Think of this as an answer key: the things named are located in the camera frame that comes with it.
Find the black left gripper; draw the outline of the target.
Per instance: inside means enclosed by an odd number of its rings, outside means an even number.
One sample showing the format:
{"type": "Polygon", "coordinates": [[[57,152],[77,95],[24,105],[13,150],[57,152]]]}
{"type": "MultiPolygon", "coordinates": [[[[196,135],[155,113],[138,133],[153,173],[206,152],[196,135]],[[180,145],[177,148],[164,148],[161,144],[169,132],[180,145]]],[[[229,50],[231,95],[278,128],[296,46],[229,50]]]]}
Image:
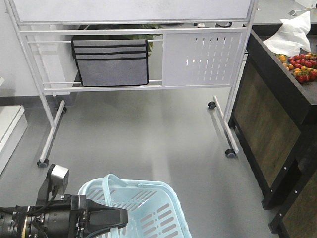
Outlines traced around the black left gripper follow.
{"type": "Polygon", "coordinates": [[[84,223],[86,235],[100,235],[112,228],[126,227],[128,211],[86,200],[84,195],[70,195],[41,214],[41,237],[82,238],[84,223]]]}

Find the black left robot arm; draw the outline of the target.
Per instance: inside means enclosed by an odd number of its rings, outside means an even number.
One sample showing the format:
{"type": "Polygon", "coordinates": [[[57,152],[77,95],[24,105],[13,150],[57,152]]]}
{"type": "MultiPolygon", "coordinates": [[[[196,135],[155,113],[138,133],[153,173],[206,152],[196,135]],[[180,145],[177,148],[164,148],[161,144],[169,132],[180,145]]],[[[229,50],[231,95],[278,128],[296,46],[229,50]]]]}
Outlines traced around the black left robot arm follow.
{"type": "Polygon", "coordinates": [[[0,213],[2,238],[96,238],[121,229],[128,211],[96,203],[84,195],[66,195],[44,206],[5,208],[0,213]]]}

